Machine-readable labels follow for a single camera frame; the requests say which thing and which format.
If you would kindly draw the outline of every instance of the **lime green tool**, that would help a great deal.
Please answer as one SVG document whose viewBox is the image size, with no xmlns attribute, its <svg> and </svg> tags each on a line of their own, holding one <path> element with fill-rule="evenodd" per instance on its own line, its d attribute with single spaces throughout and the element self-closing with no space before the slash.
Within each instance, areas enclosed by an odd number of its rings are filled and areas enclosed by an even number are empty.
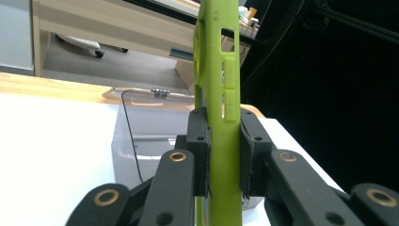
<svg viewBox="0 0 399 226">
<path fill-rule="evenodd" d="M 212 197 L 197 199 L 198 225 L 242 225 L 239 48 L 223 52 L 222 29 L 239 45 L 238 1 L 202 1 L 194 39 L 196 107 L 207 106 L 211 127 Z"/>
</svg>

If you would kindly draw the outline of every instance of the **orange object in background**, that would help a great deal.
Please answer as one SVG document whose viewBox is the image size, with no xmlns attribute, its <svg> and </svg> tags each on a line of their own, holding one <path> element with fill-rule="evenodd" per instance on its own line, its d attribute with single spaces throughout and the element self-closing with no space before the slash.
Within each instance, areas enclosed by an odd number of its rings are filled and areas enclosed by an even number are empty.
<svg viewBox="0 0 399 226">
<path fill-rule="evenodd" d="M 253 18 L 258 10 L 256 8 L 249 8 L 249 17 L 248 20 Z"/>
</svg>

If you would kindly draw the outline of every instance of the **caster wheel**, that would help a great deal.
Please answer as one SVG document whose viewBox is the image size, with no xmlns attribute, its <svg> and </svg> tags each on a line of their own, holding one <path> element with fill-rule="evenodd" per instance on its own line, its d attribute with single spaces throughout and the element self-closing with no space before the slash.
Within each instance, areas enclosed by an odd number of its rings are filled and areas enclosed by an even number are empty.
<svg viewBox="0 0 399 226">
<path fill-rule="evenodd" d="M 104 56 L 104 52 L 97 50 L 95 52 L 97 58 L 102 58 Z"/>
<path fill-rule="evenodd" d="M 56 34 L 56 39 L 59 41 L 59 42 L 62 42 L 62 41 L 64 41 L 63 39 L 61 39 L 61 37 L 59 37 L 57 34 Z"/>
</svg>

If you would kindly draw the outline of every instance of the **gray floor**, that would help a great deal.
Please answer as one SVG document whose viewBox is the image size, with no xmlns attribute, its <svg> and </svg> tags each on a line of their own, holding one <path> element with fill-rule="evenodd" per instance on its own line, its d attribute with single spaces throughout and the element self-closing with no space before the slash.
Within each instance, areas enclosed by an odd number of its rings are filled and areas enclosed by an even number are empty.
<svg viewBox="0 0 399 226">
<path fill-rule="evenodd" d="M 103 58 L 52 36 L 42 76 L 123 88 L 160 88 L 189 94 L 176 73 L 176 60 L 101 44 Z"/>
</svg>

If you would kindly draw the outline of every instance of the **green plastic object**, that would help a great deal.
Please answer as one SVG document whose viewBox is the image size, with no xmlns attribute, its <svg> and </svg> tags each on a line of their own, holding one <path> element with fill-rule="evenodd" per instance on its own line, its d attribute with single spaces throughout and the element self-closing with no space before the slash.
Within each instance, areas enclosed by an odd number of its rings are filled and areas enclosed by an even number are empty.
<svg viewBox="0 0 399 226">
<path fill-rule="evenodd" d="M 222 51 L 222 29 L 239 45 L 238 1 L 202 1 L 194 39 L 196 107 L 207 106 L 211 127 L 212 197 L 197 199 L 198 225 L 242 225 L 239 48 Z"/>
</svg>

